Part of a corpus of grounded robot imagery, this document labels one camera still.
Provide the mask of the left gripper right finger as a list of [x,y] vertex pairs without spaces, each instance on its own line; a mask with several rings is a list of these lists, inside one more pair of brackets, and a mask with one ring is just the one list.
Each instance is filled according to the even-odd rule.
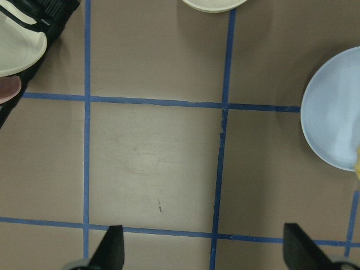
[[344,258],[331,259],[296,223],[283,225],[283,261],[290,270],[359,269]]

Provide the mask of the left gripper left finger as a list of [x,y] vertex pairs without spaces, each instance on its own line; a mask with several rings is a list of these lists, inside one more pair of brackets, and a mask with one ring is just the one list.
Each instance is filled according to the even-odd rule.
[[64,269],[114,269],[124,267],[125,247],[123,226],[110,226],[90,259],[70,262]]

